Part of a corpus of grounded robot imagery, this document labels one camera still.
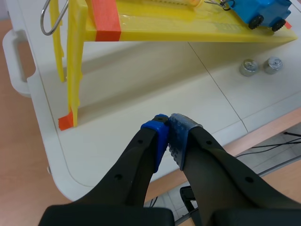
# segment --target orange tape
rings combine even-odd
[[[92,0],[95,41],[119,41],[121,28],[115,0]]]
[[[73,127],[73,113],[69,112],[66,116],[58,119],[58,127],[61,131]]]
[[[291,29],[291,27],[292,27],[291,24],[288,21],[286,21],[285,26],[286,26],[287,29]]]

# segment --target black toy wheel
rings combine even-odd
[[[256,17],[254,17],[249,23],[249,28],[252,30],[252,29],[258,27],[263,22],[263,20],[264,20],[264,18],[262,15],[258,15]]]
[[[278,20],[274,25],[272,26],[272,31],[276,32],[280,28],[282,28],[285,25],[286,21],[284,19]]]

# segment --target metal hook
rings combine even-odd
[[[217,5],[217,6],[220,6],[220,7],[222,7],[222,8],[226,8],[226,6],[224,5],[224,6],[222,6],[222,5],[220,5],[219,3],[217,3],[216,1],[214,1],[214,0],[207,0],[207,1],[204,1],[205,3],[209,3],[209,4],[213,4],[213,5]]]
[[[58,19],[55,22],[55,25],[53,26],[53,28],[51,28],[51,30],[49,32],[46,32],[45,28],[44,28],[44,16],[45,16],[45,12],[46,12],[46,9],[48,8],[48,5],[49,5],[50,1],[51,0],[46,0],[45,5],[42,9],[41,19],[40,19],[41,30],[42,30],[43,34],[47,35],[47,36],[52,35],[55,32],[55,30],[57,29],[58,25],[60,24],[64,14],[65,14],[65,12],[67,11],[68,4],[69,4],[69,0],[67,0],[66,4],[64,5],[64,7],[63,7],[63,9],[62,9],[62,11],[61,11],[61,13],[58,17]]]

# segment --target blue toy car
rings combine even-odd
[[[285,25],[292,4],[290,0],[225,0],[221,5],[226,3],[250,29],[260,25],[271,27],[274,32]]]

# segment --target white handle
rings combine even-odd
[[[17,35],[13,30],[10,30],[4,36],[2,45],[13,88],[22,96],[31,97],[17,48],[21,41],[24,41],[24,36]]]

